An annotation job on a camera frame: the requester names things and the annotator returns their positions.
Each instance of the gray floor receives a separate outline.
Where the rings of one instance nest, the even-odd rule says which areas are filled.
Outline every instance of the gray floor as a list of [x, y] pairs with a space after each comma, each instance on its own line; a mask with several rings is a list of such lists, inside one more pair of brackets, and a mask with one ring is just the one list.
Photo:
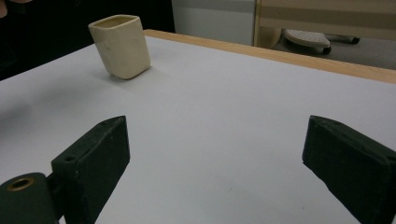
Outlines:
[[288, 45], [282, 36], [274, 49], [336, 60], [348, 63], [370, 65], [396, 70], [396, 41], [361, 38], [357, 45], [351, 44], [352, 37], [326, 35], [332, 52], [322, 54], [322, 49], [307, 48], [295, 44]]

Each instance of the cup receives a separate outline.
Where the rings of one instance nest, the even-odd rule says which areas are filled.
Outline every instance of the cup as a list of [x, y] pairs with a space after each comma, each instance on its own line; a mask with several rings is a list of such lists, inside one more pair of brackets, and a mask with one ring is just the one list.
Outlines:
[[88, 25], [107, 72], [130, 79], [150, 67], [149, 50], [137, 16], [115, 15]]

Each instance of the wall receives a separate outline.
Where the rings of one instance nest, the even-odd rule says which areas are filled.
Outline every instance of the wall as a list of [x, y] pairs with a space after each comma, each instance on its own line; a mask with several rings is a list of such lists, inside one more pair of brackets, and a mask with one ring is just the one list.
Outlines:
[[252, 45], [255, 0], [172, 0], [178, 34]]

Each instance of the white tabletop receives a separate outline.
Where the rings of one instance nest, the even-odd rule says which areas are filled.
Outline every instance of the white tabletop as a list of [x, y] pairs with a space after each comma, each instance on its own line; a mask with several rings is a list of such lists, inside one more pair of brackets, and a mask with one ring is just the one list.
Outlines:
[[358, 223], [302, 163], [308, 119], [395, 149], [396, 85], [147, 41], [151, 67], [132, 80], [89, 46], [1, 81], [0, 182], [49, 175], [96, 123], [125, 115], [132, 160], [97, 223]]

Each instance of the table edge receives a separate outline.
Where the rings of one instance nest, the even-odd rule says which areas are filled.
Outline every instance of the table edge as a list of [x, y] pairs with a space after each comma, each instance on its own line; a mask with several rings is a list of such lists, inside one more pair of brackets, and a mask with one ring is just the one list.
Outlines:
[[248, 56], [268, 59], [272, 61], [300, 65], [304, 67], [314, 68], [322, 71], [333, 72], [337, 74], [361, 77], [376, 81], [396, 84], [396, 70], [385, 68], [344, 63], [334, 60], [315, 58], [295, 53], [288, 53], [272, 49], [262, 49], [258, 47], [240, 45], [213, 39], [201, 38], [191, 35], [180, 35], [167, 33], [157, 30], [145, 30], [146, 36], [176, 41], [180, 43], [191, 44], [212, 49], [220, 49], [233, 53], [244, 54]]

